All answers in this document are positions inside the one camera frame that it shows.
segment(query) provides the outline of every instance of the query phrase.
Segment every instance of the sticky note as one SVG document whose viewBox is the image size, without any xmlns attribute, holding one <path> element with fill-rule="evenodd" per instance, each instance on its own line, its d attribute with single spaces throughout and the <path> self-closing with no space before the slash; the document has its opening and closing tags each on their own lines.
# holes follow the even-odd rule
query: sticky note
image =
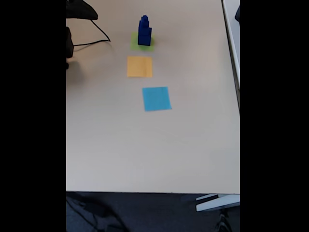
<svg viewBox="0 0 309 232">
<path fill-rule="evenodd" d="M 127 57 L 127 76 L 152 77 L 152 66 L 151 57 Z"/>
<path fill-rule="evenodd" d="M 131 34 L 131 50 L 132 51 L 144 51 L 153 52 L 154 51 L 154 39 L 151 37 L 150 46 L 144 46 L 138 44 L 139 33 L 137 31 Z"/>
<path fill-rule="evenodd" d="M 142 92 L 145 111 L 172 109 L 167 87 L 143 88 Z"/>
</svg>

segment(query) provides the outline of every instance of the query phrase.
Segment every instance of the table surface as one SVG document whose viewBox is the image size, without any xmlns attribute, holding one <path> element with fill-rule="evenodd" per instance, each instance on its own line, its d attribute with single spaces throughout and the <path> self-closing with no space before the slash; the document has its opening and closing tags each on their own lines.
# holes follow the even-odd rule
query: table surface
<svg viewBox="0 0 309 232">
<path fill-rule="evenodd" d="M 240 116 L 220 0 L 87 0 L 111 43 L 75 47 L 66 81 L 67 191 L 239 193 Z M 154 52 L 130 50 L 141 16 Z M 104 35 L 67 19 L 74 44 Z M 128 78 L 127 56 L 152 56 Z M 171 110 L 145 112 L 143 87 Z"/>
</svg>

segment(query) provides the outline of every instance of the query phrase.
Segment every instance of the blue sticky note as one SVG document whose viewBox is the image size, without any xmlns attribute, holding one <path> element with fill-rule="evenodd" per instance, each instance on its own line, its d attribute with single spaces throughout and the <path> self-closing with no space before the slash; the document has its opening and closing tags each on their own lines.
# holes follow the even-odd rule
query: blue sticky note
<svg viewBox="0 0 309 232">
<path fill-rule="evenodd" d="M 172 109 L 167 87 L 143 88 L 142 91 L 145 111 Z"/>
</svg>

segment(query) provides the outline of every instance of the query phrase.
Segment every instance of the green sticky note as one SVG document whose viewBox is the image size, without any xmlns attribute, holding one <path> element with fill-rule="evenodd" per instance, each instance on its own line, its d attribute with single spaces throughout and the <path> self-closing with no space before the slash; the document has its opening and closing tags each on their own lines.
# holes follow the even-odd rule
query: green sticky note
<svg viewBox="0 0 309 232">
<path fill-rule="evenodd" d="M 138 32 L 132 32 L 131 34 L 131 50 L 132 51 L 144 51 L 153 52 L 154 51 L 154 38 L 151 37 L 150 46 L 138 45 Z"/>
</svg>

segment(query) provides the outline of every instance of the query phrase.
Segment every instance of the blue block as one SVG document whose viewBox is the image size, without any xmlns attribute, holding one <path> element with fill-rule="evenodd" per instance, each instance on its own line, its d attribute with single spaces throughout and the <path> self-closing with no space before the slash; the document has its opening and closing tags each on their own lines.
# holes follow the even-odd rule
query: blue block
<svg viewBox="0 0 309 232">
<path fill-rule="evenodd" d="M 152 28 L 149 27 L 148 17 L 144 15 L 139 24 L 138 44 L 150 46 Z"/>
<path fill-rule="evenodd" d="M 139 35 L 151 35 L 151 28 L 139 28 Z"/>
<path fill-rule="evenodd" d="M 138 44 L 139 45 L 144 45 L 144 46 L 150 46 L 151 43 L 151 36 L 149 35 L 139 35 L 138 36 Z"/>
</svg>

